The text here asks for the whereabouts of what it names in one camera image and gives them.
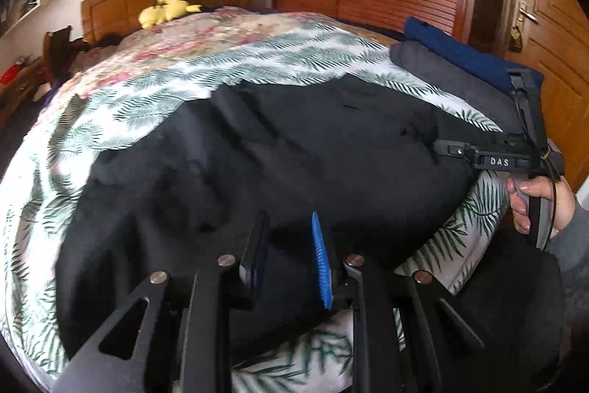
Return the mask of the person's right hand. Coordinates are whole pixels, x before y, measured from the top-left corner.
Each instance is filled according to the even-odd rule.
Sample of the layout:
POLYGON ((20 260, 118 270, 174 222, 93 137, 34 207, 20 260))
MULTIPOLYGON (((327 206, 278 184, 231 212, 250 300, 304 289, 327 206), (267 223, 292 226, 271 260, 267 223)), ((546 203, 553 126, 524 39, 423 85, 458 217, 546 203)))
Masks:
POLYGON ((528 234, 531 227, 527 203, 524 200, 525 196, 529 199, 538 197, 550 200, 556 207, 553 214, 552 237, 563 231, 572 220, 577 201, 564 176, 561 176, 557 183, 552 183, 552 180, 545 176, 536 176, 534 179, 525 179, 521 182, 515 182, 513 177, 509 176, 506 186, 513 223, 516 231, 520 234, 528 234))

